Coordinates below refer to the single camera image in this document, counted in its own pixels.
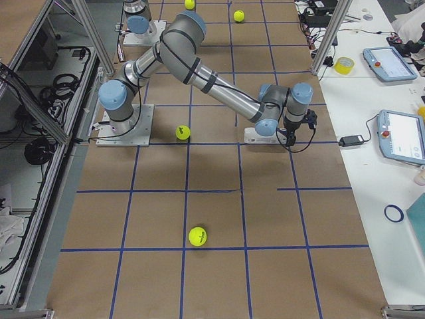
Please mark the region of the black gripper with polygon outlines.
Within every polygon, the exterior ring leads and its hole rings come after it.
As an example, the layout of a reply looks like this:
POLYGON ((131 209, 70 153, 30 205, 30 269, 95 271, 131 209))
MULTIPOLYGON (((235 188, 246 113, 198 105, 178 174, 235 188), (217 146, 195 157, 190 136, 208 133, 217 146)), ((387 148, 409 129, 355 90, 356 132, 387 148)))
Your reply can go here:
POLYGON ((286 129, 286 146, 293 146, 296 142, 296 130, 301 126, 301 122, 292 122, 284 120, 284 128, 286 129))

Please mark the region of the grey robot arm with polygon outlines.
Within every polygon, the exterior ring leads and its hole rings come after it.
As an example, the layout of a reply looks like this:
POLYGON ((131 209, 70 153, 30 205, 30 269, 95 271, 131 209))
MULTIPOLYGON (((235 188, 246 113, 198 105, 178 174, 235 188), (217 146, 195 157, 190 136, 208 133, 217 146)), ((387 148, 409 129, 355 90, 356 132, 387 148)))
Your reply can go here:
POLYGON ((127 20, 127 28, 131 33, 143 35, 149 30, 151 12, 145 1, 124 1, 124 13, 127 20))
POLYGON ((184 10, 141 57, 127 61, 118 75, 103 83, 98 98, 110 118, 116 136, 134 130, 138 121, 132 101, 152 74, 164 66, 177 80, 213 97, 254 124, 259 136, 284 136, 286 147, 296 142, 296 130, 307 124, 316 130, 317 115, 308 108, 313 88, 301 82, 291 88, 261 86, 253 98, 221 78, 202 63, 197 50, 207 33, 202 17, 184 10))

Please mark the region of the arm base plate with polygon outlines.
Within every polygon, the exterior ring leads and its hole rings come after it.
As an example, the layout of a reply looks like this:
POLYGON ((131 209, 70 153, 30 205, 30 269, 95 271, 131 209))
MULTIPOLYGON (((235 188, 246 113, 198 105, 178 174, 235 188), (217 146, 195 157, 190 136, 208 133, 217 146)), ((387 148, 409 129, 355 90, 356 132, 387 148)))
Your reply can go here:
POLYGON ((149 147, 154 113, 154 104, 132 104, 133 114, 129 120, 115 122, 110 120, 106 111, 102 121, 96 145, 98 147, 149 147))
POLYGON ((165 30, 166 21, 148 21, 143 17, 130 17, 127 20, 128 32, 124 36, 123 44, 128 47, 150 47, 154 45, 165 30))

